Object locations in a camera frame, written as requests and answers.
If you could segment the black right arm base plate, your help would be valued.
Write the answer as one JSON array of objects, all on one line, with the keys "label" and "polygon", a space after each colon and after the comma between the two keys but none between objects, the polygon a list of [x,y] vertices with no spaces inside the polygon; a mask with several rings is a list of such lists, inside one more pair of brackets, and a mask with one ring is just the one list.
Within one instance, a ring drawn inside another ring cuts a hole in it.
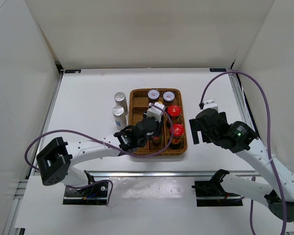
[{"label": "black right arm base plate", "polygon": [[212,181],[195,181],[192,185],[197,207],[240,207],[243,197],[226,192],[220,184]]}]

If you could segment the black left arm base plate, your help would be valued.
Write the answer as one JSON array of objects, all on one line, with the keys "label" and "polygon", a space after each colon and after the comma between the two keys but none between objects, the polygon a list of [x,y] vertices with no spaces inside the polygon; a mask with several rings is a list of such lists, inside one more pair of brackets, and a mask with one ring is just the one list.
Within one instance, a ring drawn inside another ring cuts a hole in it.
[{"label": "black left arm base plate", "polygon": [[74,189],[66,186],[62,204],[106,206],[110,195],[110,183],[107,180],[97,181],[97,183],[84,189]]}]

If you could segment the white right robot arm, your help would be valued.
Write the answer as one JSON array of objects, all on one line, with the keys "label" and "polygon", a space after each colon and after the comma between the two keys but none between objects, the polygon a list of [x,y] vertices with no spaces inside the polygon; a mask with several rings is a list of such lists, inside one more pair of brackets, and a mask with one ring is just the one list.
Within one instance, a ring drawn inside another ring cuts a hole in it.
[{"label": "white right robot arm", "polygon": [[294,174],[269,152],[257,134],[244,122],[228,124],[226,114],[205,109],[189,120],[193,143],[198,132],[205,143],[230,150],[250,164],[266,184],[252,182],[219,169],[210,179],[210,190],[221,196],[225,192],[239,194],[267,207],[279,219],[294,221]]}]

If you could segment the silver-lid salt shaker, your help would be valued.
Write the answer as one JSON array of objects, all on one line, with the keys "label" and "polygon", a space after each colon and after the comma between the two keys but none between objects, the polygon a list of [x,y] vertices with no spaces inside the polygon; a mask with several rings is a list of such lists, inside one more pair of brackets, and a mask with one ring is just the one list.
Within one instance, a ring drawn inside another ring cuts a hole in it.
[{"label": "silver-lid salt shaker", "polygon": [[127,126],[125,110],[122,106],[115,106],[112,109],[112,114],[114,116],[114,120],[115,120],[116,125],[120,129],[123,129]]},{"label": "silver-lid salt shaker", "polygon": [[123,92],[115,93],[114,100],[115,100],[116,106],[122,106],[124,108],[125,115],[128,115],[128,105],[127,105],[125,93]]}]

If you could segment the red-lid sauce jar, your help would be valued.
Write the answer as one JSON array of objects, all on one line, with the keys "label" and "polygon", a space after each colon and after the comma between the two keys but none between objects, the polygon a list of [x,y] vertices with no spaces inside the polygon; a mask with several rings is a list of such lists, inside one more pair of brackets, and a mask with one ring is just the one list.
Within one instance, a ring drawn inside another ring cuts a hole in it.
[{"label": "red-lid sauce jar", "polygon": [[167,113],[170,117],[170,120],[173,124],[180,123],[180,116],[181,116],[181,108],[177,105],[171,105],[167,108]]},{"label": "red-lid sauce jar", "polygon": [[169,127],[169,138],[170,140],[171,135],[173,134],[173,139],[170,143],[171,149],[180,149],[183,144],[183,138],[185,134],[185,128],[182,124],[174,124],[173,127]]}]

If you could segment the white-lid spice jar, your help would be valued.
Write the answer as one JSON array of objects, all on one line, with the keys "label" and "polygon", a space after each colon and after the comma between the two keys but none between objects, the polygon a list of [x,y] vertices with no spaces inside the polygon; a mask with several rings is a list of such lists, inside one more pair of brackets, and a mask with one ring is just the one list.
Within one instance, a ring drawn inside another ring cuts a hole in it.
[{"label": "white-lid spice jar", "polygon": [[160,93],[158,90],[152,89],[148,92],[147,96],[150,103],[155,103],[159,101]]},{"label": "white-lid spice jar", "polygon": [[175,94],[171,91],[164,92],[163,94],[163,103],[165,106],[171,106],[174,104]]}]

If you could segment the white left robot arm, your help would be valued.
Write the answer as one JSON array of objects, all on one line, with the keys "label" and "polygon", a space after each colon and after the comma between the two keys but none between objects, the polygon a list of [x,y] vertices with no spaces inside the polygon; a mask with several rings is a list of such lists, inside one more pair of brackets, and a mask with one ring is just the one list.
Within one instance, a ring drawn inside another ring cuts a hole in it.
[{"label": "white left robot arm", "polygon": [[44,186],[58,183],[71,186],[82,196],[91,194],[93,184],[86,171],[75,165],[105,157],[118,157],[135,153],[154,136],[159,122],[145,117],[98,141],[65,142],[62,137],[51,140],[37,155],[38,168]]}]

